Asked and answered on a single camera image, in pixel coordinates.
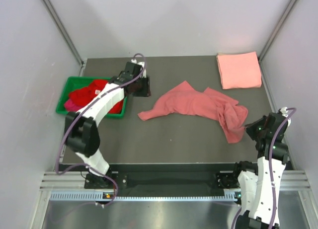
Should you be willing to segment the salmon pink t-shirt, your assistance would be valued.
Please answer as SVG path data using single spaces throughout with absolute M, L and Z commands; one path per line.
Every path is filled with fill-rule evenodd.
M 235 144 L 242 140 L 244 122 L 248 109 L 233 99 L 214 89 L 196 91 L 187 81 L 177 85 L 154 104 L 153 108 L 138 114 L 143 120 L 166 116 L 172 113 L 200 116 L 219 122 L 227 142 Z

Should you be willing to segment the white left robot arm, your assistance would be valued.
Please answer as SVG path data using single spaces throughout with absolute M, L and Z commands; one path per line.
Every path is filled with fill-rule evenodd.
M 146 74 L 145 61 L 132 59 L 127 62 L 124 70 L 109 79 L 87 106 L 77 112 L 69 112 L 65 117 L 65 132 L 61 145 L 66 145 L 81 158 L 84 167 L 96 175 L 96 183 L 104 188 L 111 185 L 113 176 L 109 173 L 109 163 L 99 149 L 98 125 L 127 95 L 150 95 L 150 79 Z

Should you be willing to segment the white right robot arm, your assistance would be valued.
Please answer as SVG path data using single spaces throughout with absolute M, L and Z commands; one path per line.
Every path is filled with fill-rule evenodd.
M 240 187 L 240 209 L 233 229 L 278 229 L 279 192 L 289 150 L 284 144 L 284 133 L 291 124 L 292 112 L 281 108 L 247 124 L 246 133 L 255 141 L 257 164 L 241 161 L 236 164 L 232 182 Z

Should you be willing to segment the red t-shirt in bin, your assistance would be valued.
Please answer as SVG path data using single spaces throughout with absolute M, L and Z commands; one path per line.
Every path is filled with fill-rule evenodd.
M 100 92 L 104 89 L 105 85 L 108 83 L 106 79 L 94 79 L 89 85 L 71 91 L 68 95 L 76 105 L 82 108 L 88 105 Z

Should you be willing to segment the folded light pink t-shirt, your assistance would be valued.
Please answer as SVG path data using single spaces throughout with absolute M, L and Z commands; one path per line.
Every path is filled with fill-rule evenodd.
M 261 71 L 256 52 L 218 54 L 217 63 L 223 89 L 261 87 Z

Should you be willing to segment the green plastic bin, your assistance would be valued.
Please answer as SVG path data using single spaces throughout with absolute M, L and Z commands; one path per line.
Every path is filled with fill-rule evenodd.
M 109 77 L 78 77 L 78 76 L 71 76 L 67 79 L 66 84 L 64 86 L 64 89 L 62 91 L 62 94 L 60 96 L 60 99 L 58 101 L 57 107 L 56 107 L 56 113 L 61 115 L 66 115 L 68 111 L 64 108 L 64 103 L 68 100 L 68 95 L 71 91 L 74 91 L 76 89 L 83 88 L 90 83 L 94 79 L 106 79 L 110 80 Z

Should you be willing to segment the magenta t-shirt in bin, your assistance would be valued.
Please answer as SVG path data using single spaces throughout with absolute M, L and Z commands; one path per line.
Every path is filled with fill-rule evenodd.
M 80 110 L 82 107 L 76 105 L 71 99 L 68 99 L 65 103 L 64 103 L 64 108 L 66 111 L 68 112 L 77 112 L 78 110 Z

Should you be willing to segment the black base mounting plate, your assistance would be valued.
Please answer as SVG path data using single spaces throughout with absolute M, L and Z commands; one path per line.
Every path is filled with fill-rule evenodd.
M 59 164 L 58 173 L 85 174 L 85 189 L 118 189 L 118 196 L 220 196 L 237 189 L 233 163 L 113 163 L 107 178 L 83 164 Z

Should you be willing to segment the aluminium left corner post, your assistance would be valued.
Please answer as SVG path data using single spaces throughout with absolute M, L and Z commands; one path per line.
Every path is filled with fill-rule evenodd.
M 71 51 L 72 55 L 76 59 L 76 61 L 82 66 L 84 64 L 84 60 L 80 56 L 78 50 L 76 49 L 71 37 L 69 36 L 65 26 L 63 25 L 58 13 L 56 12 L 52 2 L 50 0 L 41 0 L 43 5 L 45 6 L 48 14 L 50 15 L 51 19 L 53 20 L 55 26 L 57 27 L 58 31 L 60 32 L 62 38 L 64 39 L 66 45 L 68 46 L 69 50 Z

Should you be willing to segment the aluminium corner post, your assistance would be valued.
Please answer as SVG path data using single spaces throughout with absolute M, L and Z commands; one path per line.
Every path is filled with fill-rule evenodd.
M 279 32 L 282 30 L 285 22 L 287 21 L 288 17 L 292 13 L 293 9 L 297 5 L 299 0 L 289 0 L 286 7 L 284 8 L 278 22 L 276 23 L 273 31 L 271 32 L 268 40 L 265 43 L 265 46 L 261 50 L 259 56 L 258 56 L 258 62 L 261 63 L 263 59 L 265 58 L 267 52 L 271 48 L 272 44 L 274 43 L 275 39 L 277 38 Z
M 50 0 L 41 0 L 43 5 L 45 6 L 48 14 L 50 15 L 51 19 L 53 20 L 55 26 L 57 27 L 58 31 L 60 32 L 62 38 L 64 39 L 66 45 L 68 46 L 69 50 L 71 51 L 72 55 L 76 59 L 76 61 L 82 66 L 84 64 L 84 60 L 80 56 L 78 50 L 76 49 L 71 37 L 69 36 L 65 26 L 63 25 L 58 13 L 56 12 L 52 2 Z

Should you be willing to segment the aluminium frame rail front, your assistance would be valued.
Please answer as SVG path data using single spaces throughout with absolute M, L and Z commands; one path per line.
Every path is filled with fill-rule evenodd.
M 84 188 L 85 174 L 71 171 L 62 175 L 57 175 L 55 172 L 45 172 L 40 184 L 41 190 L 79 190 Z

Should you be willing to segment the aluminium right corner post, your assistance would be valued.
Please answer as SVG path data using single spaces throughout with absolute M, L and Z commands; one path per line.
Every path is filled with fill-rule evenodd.
M 272 44 L 274 43 L 275 39 L 277 38 L 279 32 L 282 30 L 285 22 L 287 21 L 288 17 L 292 13 L 293 9 L 297 5 L 299 0 L 289 0 L 286 7 L 284 8 L 278 22 L 276 23 L 273 31 L 271 32 L 268 40 L 265 43 L 265 46 L 261 50 L 259 56 L 258 56 L 258 62 L 261 63 L 263 59 L 265 58 L 267 52 L 271 48 Z

